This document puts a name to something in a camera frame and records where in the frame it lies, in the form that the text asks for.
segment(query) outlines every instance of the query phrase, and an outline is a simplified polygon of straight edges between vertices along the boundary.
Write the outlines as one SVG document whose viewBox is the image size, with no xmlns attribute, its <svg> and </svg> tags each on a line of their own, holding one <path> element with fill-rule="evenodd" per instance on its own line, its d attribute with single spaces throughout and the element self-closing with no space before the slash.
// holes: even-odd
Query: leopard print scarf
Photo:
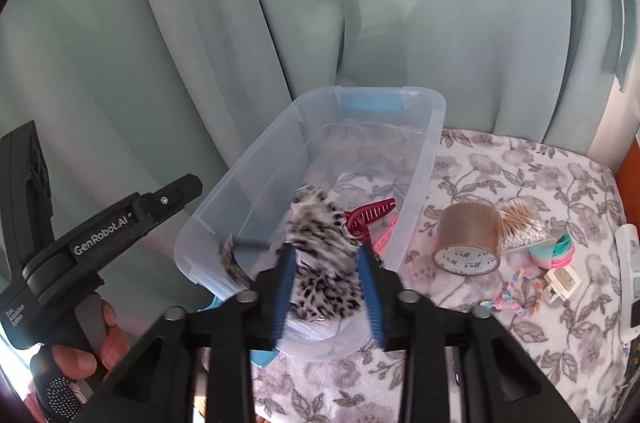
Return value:
<svg viewBox="0 0 640 423">
<path fill-rule="evenodd" d="M 344 211 L 326 192 L 302 185 L 293 194 L 285 219 L 286 243 L 296 249 L 290 312 L 298 319 L 347 318 L 362 307 L 357 271 L 360 244 L 346 229 Z M 228 276 L 245 288 L 253 280 L 234 258 L 235 241 L 220 247 L 220 262 Z"/>
</svg>

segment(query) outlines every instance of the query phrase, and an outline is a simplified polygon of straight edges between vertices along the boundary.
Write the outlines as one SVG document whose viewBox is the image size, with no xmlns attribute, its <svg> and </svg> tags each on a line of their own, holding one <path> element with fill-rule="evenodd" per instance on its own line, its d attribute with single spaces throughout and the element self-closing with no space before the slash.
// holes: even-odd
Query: curtain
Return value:
<svg viewBox="0 0 640 423">
<path fill-rule="evenodd" d="M 449 127 L 586 152 L 636 28 L 635 0 L 9 0 L 0 134 L 36 120 L 57 236 L 187 172 L 207 193 L 318 86 L 425 86 Z M 173 263 L 193 209 L 103 271 L 128 332 L 209 302 Z"/>
</svg>

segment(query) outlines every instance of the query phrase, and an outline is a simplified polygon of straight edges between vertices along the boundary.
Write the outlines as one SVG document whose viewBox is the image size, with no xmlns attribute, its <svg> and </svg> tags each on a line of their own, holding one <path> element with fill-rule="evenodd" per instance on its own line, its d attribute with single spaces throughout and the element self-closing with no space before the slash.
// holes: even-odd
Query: clear plastic storage bin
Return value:
<svg viewBox="0 0 640 423">
<path fill-rule="evenodd" d="M 283 242 L 282 220 L 302 183 L 324 187 L 345 210 L 395 197 L 396 227 L 383 259 L 402 266 L 433 170 L 445 101 L 425 88 L 319 88 L 297 98 L 247 149 L 178 236 L 175 262 L 222 300 L 236 294 L 218 260 L 218 241 Z M 255 275 L 268 252 L 236 252 Z M 339 359 L 368 339 L 365 310 L 339 324 L 287 318 L 278 348 L 300 359 Z"/>
</svg>

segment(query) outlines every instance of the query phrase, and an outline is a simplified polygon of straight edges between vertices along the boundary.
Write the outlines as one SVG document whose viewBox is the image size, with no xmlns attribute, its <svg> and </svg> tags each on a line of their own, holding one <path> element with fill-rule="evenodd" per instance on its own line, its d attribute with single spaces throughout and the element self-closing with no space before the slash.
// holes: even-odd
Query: brown packing tape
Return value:
<svg viewBox="0 0 640 423">
<path fill-rule="evenodd" d="M 485 275 L 500 266 L 502 219 L 482 203 L 456 203 L 443 210 L 431 259 L 455 275 Z"/>
</svg>

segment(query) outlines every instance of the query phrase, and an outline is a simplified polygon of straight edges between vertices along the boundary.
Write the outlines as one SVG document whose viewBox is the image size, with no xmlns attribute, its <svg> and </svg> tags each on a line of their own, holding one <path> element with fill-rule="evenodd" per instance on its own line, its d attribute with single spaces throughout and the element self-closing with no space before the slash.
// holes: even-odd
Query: braided pastel rope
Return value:
<svg viewBox="0 0 640 423">
<path fill-rule="evenodd" d="M 531 281 L 533 288 L 536 290 L 536 303 L 533 304 L 529 308 L 524 308 L 520 305 L 517 300 L 513 298 L 513 293 L 516 289 L 516 285 L 518 282 L 527 278 Z M 509 309 L 514 311 L 517 316 L 523 318 L 530 318 L 538 311 L 540 311 L 540 306 L 542 305 L 542 291 L 544 289 L 544 284 L 541 279 L 536 277 L 536 274 L 527 268 L 518 268 L 511 276 L 511 280 L 509 281 L 507 288 L 503 293 L 498 294 L 496 298 L 492 301 L 484 301 L 481 302 L 480 305 L 486 307 L 487 309 L 494 308 L 497 311 L 502 311 L 505 309 Z"/>
</svg>

